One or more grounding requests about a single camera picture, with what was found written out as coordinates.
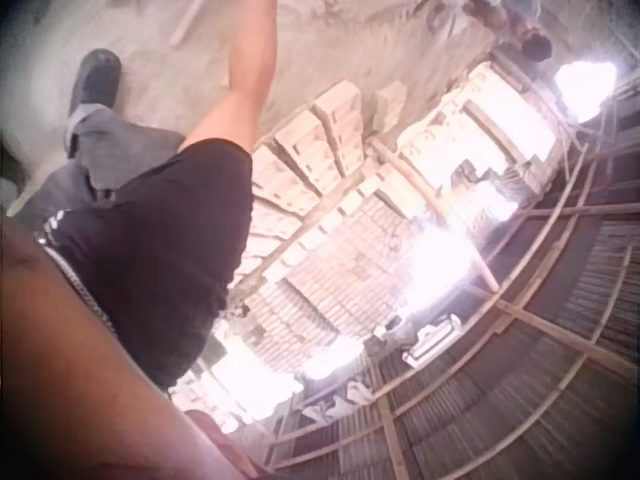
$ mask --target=leg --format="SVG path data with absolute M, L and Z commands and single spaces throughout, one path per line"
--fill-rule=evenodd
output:
M 77 121 L 83 113 L 88 115 Z M 101 105 L 80 105 L 71 121 L 68 141 L 77 137 L 75 158 L 98 191 L 117 190 L 165 163 L 184 142 L 179 133 L 134 125 Z
M 74 86 L 65 148 L 70 160 L 52 173 L 15 215 L 32 232 L 60 210 L 95 204 L 105 191 L 169 160 L 184 137 L 140 127 L 119 118 L 111 107 L 120 82 L 120 61 L 95 50 L 82 61 Z

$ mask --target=sunlight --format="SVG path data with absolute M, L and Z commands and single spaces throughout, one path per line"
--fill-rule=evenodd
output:
M 464 236 L 429 226 L 417 242 L 411 286 L 398 314 L 407 318 L 446 294 L 469 273 L 473 248 Z
M 340 336 L 329 347 L 307 360 L 302 370 L 310 378 L 322 380 L 338 368 L 358 358 L 363 350 L 362 342 Z
M 600 113 L 602 102 L 616 86 L 612 63 L 574 62 L 563 65 L 555 76 L 562 99 L 579 123 Z

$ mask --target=bright light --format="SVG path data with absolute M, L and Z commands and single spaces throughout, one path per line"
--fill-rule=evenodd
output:
M 496 187 L 489 182 L 482 182 L 475 191 L 478 202 L 487 209 L 489 215 L 499 222 L 506 222 L 518 209 L 518 204 L 510 202 L 498 193 Z
M 307 360 L 302 370 L 310 378 L 322 380 L 338 368 L 355 360 L 363 349 L 364 345 L 358 340 L 350 337 L 338 337 L 324 351 Z
M 275 373 L 240 338 L 230 338 L 225 347 L 227 355 L 211 370 L 254 419 L 268 418 L 278 404 L 302 391 L 293 375 Z
M 398 314 L 406 318 L 447 293 L 469 272 L 473 248 L 462 235 L 427 227 L 416 243 L 411 286 L 405 293 L 406 304 Z
M 600 113 L 602 102 L 616 86 L 617 73 L 612 63 L 574 62 L 560 67 L 555 81 L 578 122 Z

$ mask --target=man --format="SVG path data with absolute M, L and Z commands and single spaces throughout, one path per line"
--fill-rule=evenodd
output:
M 420 2 L 414 13 L 425 5 L 426 1 Z M 527 60 L 540 63 L 551 58 L 551 42 L 534 26 L 540 16 L 540 0 L 444 0 L 427 17 L 436 45 L 464 28 L 460 11 L 478 20 L 501 40 L 516 44 Z
M 111 107 L 120 62 L 105 50 L 89 54 L 72 96 L 73 158 L 16 216 L 43 230 L 77 293 L 162 390 L 202 352 L 246 247 L 276 1 L 245 0 L 239 15 L 230 92 L 186 139 L 119 119 Z
M 3 452 L 29 451 L 46 478 L 242 478 L 148 379 L 164 390 L 192 365 L 240 263 L 252 205 L 249 152 L 275 72 L 276 9 L 276 0 L 241 3 L 230 91 L 173 159 L 108 203 L 89 205 L 89 188 L 53 188 L 83 187 L 73 184 L 86 181 L 82 165 L 56 172 L 42 195 L 66 211 L 49 221 L 44 248 L 2 219 Z M 116 151 L 145 154 L 131 147 L 141 130 L 108 108 L 116 60 L 101 51 L 81 68 L 72 155 L 82 157 L 92 145 L 84 134 L 99 127 Z M 142 144 L 151 148 L 152 137 L 158 132 Z M 44 210 L 31 204 L 22 220 Z M 15 435 L 5 442 L 7 432 Z
M 462 8 L 499 38 L 518 45 L 527 60 L 540 63 L 551 58 L 551 41 L 534 26 L 540 0 L 470 0 Z

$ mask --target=wooden beam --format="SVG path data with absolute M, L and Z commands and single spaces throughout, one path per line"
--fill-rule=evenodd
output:
M 343 178 L 340 183 L 328 195 L 324 196 L 305 217 L 302 226 L 287 240 L 284 240 L 262 264 L 250 274 L 245 276 L 233 288 L 229 295 L 229 305 L 236 305 L 238 302 L 250 297 L 264 285 L 262 275 L 302 236 L 316 228 L 324 217 L 340 205 L 344 197 L 365 180 L 365 172 L 375 174 L 378 166 L 373 162 L 367 162 L 360 169 L 353 172 L 348 177 Z
M 584 163 L 584 159 L 585 159 L 585 156 L 586 156 L 586 151 L 587 151 L 587 148 L 585 146 L 582 149 L 580 157 L 578 158 L 577 164 L 576 164 L 576 166 L 575 166 L 575 168 L 573 170 L 573 173 L 571 175 L 571 179 L 569 180 L 569 182 L 565 186 L 564 193 L 562 194 L 562 196 L 560 197 L 560 200 L 558 201 L 558 204 L 556 205 L 556 209 L 558 211 L 558 214 L 557 215 L 552 215 L 547 220 L 547 223 L 542 228 L 542 230 L 539 232 L 538 236 L 533 241 L 533 244 L 529 247 L 529 249 L 527 250 L 525 255 L 520 259 L 518 264 L 514 267 L 514 269 L 509 274 L 509 276 L 505 279 L 505 281 L 503 282 L 502 286 L 500 287 L 499 292 L 497 294 L 492 295 L 491 299 L 488 299 L 487 301 L 485 301 L 484 304 L 482 304 L 480 306 L 480 308 L 478 308 L 475 311 L 475 313 L 473 315 L 471 315 L 469 320 L 462 327 L 462 332 L 461 332 L 460 335 L 458 335 L 456 337 L 453 337 L 451 340 L 447 340 L 444 343 L 442 343 L 441 345 L 439 345 L 438 349 L 440 351 L 446 351 L 448 348 L 450 348 L 455 343 L 457 343 L 460 340 L 460 338 L 462 338 L 469 330 L 471 330 L 480 321 L 480 319 L 494 306 L 495 302 L 500 298 L 502 293 L 504 293 L 512 285 L 512 283 L 515 281 L 515 279 L 518 277 L 518 275 L 520 275 L 520 273 L 522 273 L 524 268 L 529 263 L 529 260 L 532 258 L 532 256 L 538 250 L 538 248 L 540 248 L 540 246 L 542 245 L 542 242 L 544 241 L 546 236 L 549 234 L 549 231 L 553 227 L 555 221 L 558 219 L 559 211 L 562 209 L 562 207 L 564 207 L 564 205 L 565 205 L 565 203 L 567 201 L 567 198 L 569 197 L 569 194 L 571 193 L 571 190 L 573 189 L 573 186 L 575 185 L 575 182 L 576 182 L 576 180 L 578 178 L 578 174 L 579 174 L 580 169 L 582 168 L 582 165 Z M 425 362 L 424 364 L 421 365 L 421 367 L 419 369 L 408 370 L 407 372 L 403 373 L 399 377 L 397 377 L 397 378 L 393 379 L 392 381 L 390 381 L 389 383 L 385 384 L 382 388 L 380 388 L 378 391 L 376 391 L 374 393 L 374 397 L 376 399 L 378 399 L 382 395 L 386 395 L 391 390 L 395 389 L 396 387 L 398 387 L 399 385 L 404 383 L 406 380 L 408 380 L 409 378 L 412 378 L 414 375 L 416 375 L 418 372 L 420 372 L 423 368 L 425 368 L 427 365 L 429 365 L 431 363 L 431 361 L 432 360 L 429 360 L 428 362 Z M 314 432 L 316 430 L 320 430 L 321 428 L 324 428 L 324 427 L 325 427 L 324 425 L 319 425 L 319 424 L 309 425 L 308 427 L 304 427 L 304 428 L 301 428 L 299 430 L 296 430 L 295 432 L 291 432 L 291 433 L 288 433 L 286 435 L 283 435 L 281 438 L 275 440 L 274 443 L 281 443 L 281 442 L 293 440 L 295 438 L 302 437 L 302 436 L 307 435 L 307 434 L 309 434 L 311 432 Z
M 640 203 L 621 203 L 614 205 L 582 205 L 579 207 L 567 207 L 560 210 L 560 215 L 621 215 L 639 213 Z M 531 210 L 528 217 L 548 217 L 553 213 L 552 209 L 540 208 Z
M 473 285 L 468 285 L 467 290 L 480 298 L 489 299 L 494 296 L 491 293 L 485 292 Z M 609 352 L 604 348 L 595 346 L 590 340 L 582 338 L 569 330 L 559 327 L 542 317 L 531 312 L 527 312 L 526 310 L 504 300 L 497 300 L 495 305 L 499 309 L 519 318 L 523 322 L 528 323 L 532 327 L 537 328 L 561 343 L 583 352 L 589 358 L 613 370 L 614 372 L 619 373 L 623 377 L 629 380 L 636 378 L 638 372 L 637 367 L 633 363 L 628 362 L 624 358 L 616 355 L 615 353 Z
M 355 442 L 356 440 L 360 440 L 362 437 L 366 437 L 367 435 L 375 432 L 379 428 L 382 427 L 382 422 L 376 422 L 370 427 L 365 428 L 364 430 L 351 435 L 350 437 L 344 438 L 339 442 L 334 443 L 333 445 L 329 445 L 328 447 L 320 448 L 310 453 L 306 453 L 304 455 L 300 455 L 294 458 L 290 458 L 289 460 L 285 460 L 284 462 L 280 462 L 277 465 L 273 465 L 271 468 L 274 470 L 280 470 L 285 467 L 290 467 L 292 465 L 298 465 L 300 463 L 308 462 L 309 460 L 313 460 L 314 458 L 322 457 L 327 453 L 335 452 L 336 450 L 340 450 L 342 447 L 349 445 L 350 443 Z
M 560 141 L 562 142 L 562 165 L 564 166 L 564 180 L 565 182 L 569 181 L 571 174 L 569 173 L 569 147 L 567 146 L 567 140 L 564 137 L 565 132 L 562 128 L 560 128 L 560 123 L 558 123 L 558 134 L 560 135 Z
M 482 108 L 473 100 L 467 100 L 462 107 L 462 111 L 473 120 L 480 129 L 487 134 L 491 140 L 502 150 L 505 156 L 512 160 L 511 163 L 523 165 L 528 158 L 520 151 L 517 145 L 511 140 L 511 137 L 498 126 L 493 119 L 487 115 Z
M 427 205 L 431 207 L 438 216 L 443 220 L 449 221 L 452 214 L 456 214 L 455 210 L 447 205 L 442 199 L 436 196 L 436 192 L 427 183 L 422 175 L 420 175 L 414 168 L 407 162 L 393 153 L 380 139 L 373 137 L 370 139 L 370 145 L 374 150 L 382 157 L 382 160 L 393 166 L 400 174 L 409 182 L 409 184 L 415 188 L 418 193 L 427 202 Z M 487 266 L 486 262 L 482 259 L 482 256 L 477 249 L 473 249 L 472 255 L 474 257 L 474 264 L 478 267 L 480 275 L 484 278 L 485 282 L 489 286 L 489 289 L 497 292 L 500 285 L 496 281 L 495 277 L 491 273 L 491 270 Z
M 609 297 L 607 308 L 603 312 L 602 317 L 600 318 L 598 327 L 596 328 L 593 335 L 591 336 L 591 339 L 589 340 L 589 343 L 591 343 L 592 345 L 595 345 L 595 343 L 600 338 L 600 334 L 602 333 L 604 326 L 606 325 L 607 321 L 609 320 L 609 317 L 611 316 L 611 312 L 613 311 L 613 306 L 615 305 L 616 300 L 618 298 L 618 294 L 620 293 L 620 288 L 622 287 L 622 284 L 624 282 L 624 278 L 625 278 L 630 261 L 631 261 L 631 247 L 627 248 L 627 251 L 625 253 L 625 256 L 622 262 L 622 268 L 620 269 L 620 273 L 618 275 L 618 280 L 616 282 L 616 285 L 613 291 L 611 292 L 611 296 Z M 584 364 L 587 358 L 588 358 L 587 354 L 583 354 L 580 356 L 580 358 L 569 369 L 569 371 L 564 376 L 562 381 L 558 384 L 558 386 L 551 392 L 551 395 L 549 395 L 549 397 L 547 397 L 547 399 L 544 402 L 542 402 L 542 404 L 529 416 L 529 418 L 527 418 L 520 426 L 518 426 L 518 428 L 513 430 L 509 435 L 507 435 L 505 438 L 500 440 L 497 444 L 495 444 L 485 453 L 473 459 L 471 462 L 467 463 L 465 466 L 442 477 L 442 479 L 452 480 L 454 478 L 459 478 L 462 475 L 466 475 L 470 471 L 478 468 L 483 463 L 486 463 L 487 461 L 491 460 L 498 453 L 500 453 L 502 450 L 504 450 L 513 442 L 515 442 L 518 438 L 520 438 L 536 421 L 540 419 L 540 417 L 542 417 L 542 415 L 544 415 L 544 413 L 547 410 L 549 410 L 551 405 L 553 405 L 553 402 L 555 402 L 558 399 L 558 397 L 562 394 L 562 392 L 565 391 L 569 383 L 571 383 L 571 381 L 578 374 L 578 371 L 580 370 L 580 368 L 582 367 L 582 365 Z
M 595 178 L 595 173 L 596 173 L 596 164 L 593 163 L 591 164 L 591 167 L 589 167 L 587 178 L 582 187 L 582 192 L 580 193 L 580 198 L 578 199 L 578 206 L 584 205 L 584 202 L 586 202 L 587 197 L 589 196 L 589 192 L 591 190 L 591 186 L 593 185 L 593 179 Z M 533 274 L 533 277 L 531 277 L 531 280 L 529 281 L 527 286 L 516 297 L 516 300 L 514 303 L 518 307 L 520 308 L 526 307 L 529 301 L 540 289 L 540 287 L 546 280 L 547 276 L 551 272 L 551 269 L 556 264 L 556 261 L 558 260 L 558 258 L 560 258 L 560 254 L 562 253 L 565 246 L 567 245 L 567 242 L 569 241 L 569 237 L 571 237 L 571 234 L 573 233 L 577 223 L 578 223 L 578 216 L 574 215 L 573 217 L 571 217 L 571 219 L 567 223 L 567 226 L 562 232 L 562 235 L 560 236 L 560 238 L 556 242 L 554 242 L 554 244 L 551 246 L 551 248 L 547 252 L 547 255 L 545 256 L 542 263 L 536 269 L 536 272 Z M 497 329 L 496 329 L 497 333 L 502 333 L 511 324 L 513 319 L 514 317 L 512 315 L 509 315 L 509 314 L 502 315 L 497 321 Z
M 387 447 L 389 447 L 389 456 L 391 457 L 391 464 L 393 465 L 396 480 L 409 480 L 409 470 L 407 470 L 407 464 L 404 460 L 402 447 L 400 446 L 398 431 L 396 430 L 396 424 L 391 414 L 389 397 L 383 395 L 378 399 L 377 405 L 380 416 L 382 417 L 384 436 L 387 439 Z
M 608 192 L 614 192 L 614 191 L 618 191 L 618 190 L 627 190 L 627 189 L 632 189 L 632 188 L 639 188 L 640 189 L 640 180 L 629 180 L 626 182 L 619 182 L 619 183 L 614 183 L 611 185 L 601 185 L 599 187 L 596 187 L 594 189 L 591 190 L 591 193 L 596 193 L 596 192 L 603 192 L 603 191 L 608 191 Z M 576 195 L 580 195 L 580 192 L 573 192 L 571 193 L 570 197 L 575 197 Z M 556 198 L 559 197 L 560 194 L 558 195 L 552 195 L 549 198 Z M 522 217 L 526 217 L 528 216 L 529 213 L 527 211 L 522 211 L 517 213 L 516 215 L 514 215 L 514 217 L 518 217 L 520 218 Z
M 609 302 L 607 303 L 607 307 L 602 312 L 602 317 L 600 318 L 600 322 L 598 322 L 598 326 L 596 331 L 593 333 L 591 337 L 591 343 L 595 344 L 598 338 L 600 338 L 600 334 L 602 334 L 602 330 L 606 326 L 609 321 L 609 317 L 613 312 L 613 307 L 618 300 L 618 295 L 620 294 L 620 290 L 622 289 L 622 284 L 624 283 L 624 279 L 627 275 L 627 270 L 629 269 L 629 264 L 631 263 L 631 254 L 633 252 L 632 247 L 627 247 L 625 251 L 624 258 L 622 260 L 622 267 L 620 268 L 620 273 L 618 274 L 618 279 L 616 280 L 616 284 L 613 287 L 613 291 L 611 292 L 611 297 L 609 298 Z

